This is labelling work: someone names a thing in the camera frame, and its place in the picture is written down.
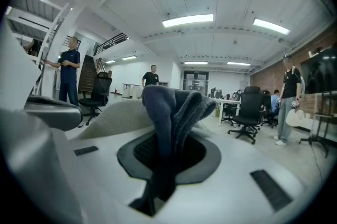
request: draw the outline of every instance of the cable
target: cable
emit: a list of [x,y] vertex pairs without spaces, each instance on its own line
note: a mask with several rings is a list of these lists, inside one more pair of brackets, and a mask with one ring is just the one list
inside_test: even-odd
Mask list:
[[321,182],[323,182],[322,172],[321,172],[320,166],[319,166],[318,163],[317,163],[316,154],[315,154],[314,149],[312,148],[312,144],[310,144],[310,147],[311,147],[311,150],[312,150],[312,152],[314,153],[314,156],[315,156],[316,165],[317,165],[317,168],[318,168],[318,170],[319,170],[319,172],[320,172],[320,176],[321,176]]

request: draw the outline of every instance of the hand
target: hand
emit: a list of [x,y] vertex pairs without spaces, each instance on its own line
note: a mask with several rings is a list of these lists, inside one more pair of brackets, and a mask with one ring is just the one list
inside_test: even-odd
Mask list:
[[63,66],[69,66],[70,65],[70,62],[68,60],[64,60],[61,65]]

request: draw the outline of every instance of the jeans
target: jeans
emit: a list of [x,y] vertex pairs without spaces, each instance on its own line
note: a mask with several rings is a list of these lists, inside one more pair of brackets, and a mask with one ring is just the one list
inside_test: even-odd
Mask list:
[[286,116],[288,115],[289,111],[293,108],[291,107],[291,103],[295,100],[295,97],[282,99],[280,110],[279,110],[279,139],[285,143],[288,142],[288,137],[292,131],[292,126],[288,125],[285,122]]
[[71,104],[78,106],[77,85],[76,83],[60,83],[59,100],[67,102],[67,94]]

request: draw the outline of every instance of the white ceiling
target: white ceiling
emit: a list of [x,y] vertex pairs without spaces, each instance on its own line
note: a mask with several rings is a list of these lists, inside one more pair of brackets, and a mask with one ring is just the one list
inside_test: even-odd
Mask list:
[[[170,53],[183,62],[207,60],[226,71],[229,60],[249,62],[249,71],[290,52],[335,18],[331,0],[73,0],[93,11],[156,55]],[[213,23],[164,28],[168,18],[215,14]],[[282,35],[253,25],[255,18],[281,25]],[[237,67],[234,71],[242,72]]]

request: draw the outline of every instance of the blue shirt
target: blue shirt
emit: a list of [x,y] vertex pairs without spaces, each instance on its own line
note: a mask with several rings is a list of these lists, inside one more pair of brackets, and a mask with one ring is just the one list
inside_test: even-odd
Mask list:
[[[61,58],[58,59],[59,63],[64,60],[68,60],[74,64],[80,63],[80,53],[77,50],[69,50],[61,54]],[[62,66],[61,65],[61,83],[76,83],[76,73],[77,69],[72,66]]]
[[272,112],[275,112],[276,111],[276,108],[277,108],[277,102],[276,100],[279,98],[278,95],[272,95],[271,96],[271,102],[272,102]]

